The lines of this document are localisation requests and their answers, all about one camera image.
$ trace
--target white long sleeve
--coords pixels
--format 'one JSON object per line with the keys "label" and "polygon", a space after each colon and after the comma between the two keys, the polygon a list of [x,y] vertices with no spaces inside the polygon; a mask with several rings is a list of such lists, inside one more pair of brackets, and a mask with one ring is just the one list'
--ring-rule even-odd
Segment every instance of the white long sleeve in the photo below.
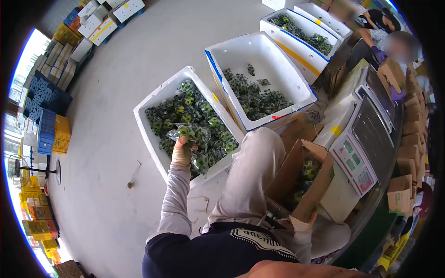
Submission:
{"label": "white long sleeve", "polygon": [[191,235],[192,223],[187,216],[187,195],[190,191],[190,169],[170,165],[167,191],[162,202],[158,231],[146,242],[162,233]]}

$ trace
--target black shirt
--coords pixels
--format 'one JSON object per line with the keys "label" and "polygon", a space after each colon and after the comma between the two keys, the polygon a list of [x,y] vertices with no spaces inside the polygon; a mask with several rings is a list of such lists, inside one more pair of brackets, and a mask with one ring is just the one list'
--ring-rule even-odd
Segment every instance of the black shirt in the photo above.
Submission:
{"label": "black shirt", "polygon": [[142,276],[236,277],[262,260],[298,262],[266,229],[216,222],[208,233],[193,239],[169,232],[150,239],[142,260]]}
{"label": "black shirt", "polygon": [[[371,9],[371,10],[368,10],[368,13],[369,13],[369,17],[371,18],[371,20],[374,22],[374,24],[379,29],[382,29],[382,30],[386,31],[388,34],[392,32],[392,30],[389,28],[389,26],[387,26],[387,25],[385,25],[383,23],[383,13],[382,13],[382,11],[379,11],[377,9]],[[372,26],[368,22],[368,19],[364,15],[360,15],[360,18],[362,18],[362,21],[364,23],[364,28],[366,28],[366,29],[374,29],[374,26]]]}

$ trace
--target concrete floor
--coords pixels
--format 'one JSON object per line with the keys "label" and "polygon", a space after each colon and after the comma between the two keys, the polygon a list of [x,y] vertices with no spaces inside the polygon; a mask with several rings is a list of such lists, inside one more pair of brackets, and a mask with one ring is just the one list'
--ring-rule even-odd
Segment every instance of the concrete floor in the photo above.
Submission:
{"label": "concrete floor", "polygon": [[[98,278],[140,277],[145,240],[156,231],[166,184],[144,144],[133,108],[177,71],[192,65],[219,93],[204,48],[259,30],[272,10],[260,0],[146,1],[146,10],[100,45],[69,92],[72,137],[62,184],[49,195],[72,257]],[[135,186],[127,189],[136,167]],[[193,236],[224,187],[219,174],[189,194]]]}

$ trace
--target blue plastic crate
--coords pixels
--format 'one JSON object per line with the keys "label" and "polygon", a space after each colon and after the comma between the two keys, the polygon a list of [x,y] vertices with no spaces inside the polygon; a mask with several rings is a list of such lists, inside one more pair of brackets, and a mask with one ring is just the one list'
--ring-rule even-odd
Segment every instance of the blue plastic crate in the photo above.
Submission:
{"label": "blue plastic crate", "polygon": [[56,121],[56,113],[42,109],[39,120],[39,130],[37,132],[37,152],[41,154],[51,155],[55,139],[54,124]]}

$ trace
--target purple glove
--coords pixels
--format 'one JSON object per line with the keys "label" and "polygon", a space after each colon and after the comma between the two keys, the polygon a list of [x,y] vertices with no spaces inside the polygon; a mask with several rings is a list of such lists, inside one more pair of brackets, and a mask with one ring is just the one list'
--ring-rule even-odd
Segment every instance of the purple glove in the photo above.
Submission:
{"label": "purple glove", "polygon": [[401,101],[405,98],[405,90],[401,89],[402,93],[397,93],[396,89],[394,89],[393,86],[391,86],[391,98],[393,101]]}
{"label": "purple glove", "polygon": [[371,50],[376,55],[377,62],[379,64],[383,63],[385,61],[386,57],[388,57],[388,56],[386,56],[385,52],[383,52],[380,49],[378,49],[375,45],[373,47],[371,47]]}

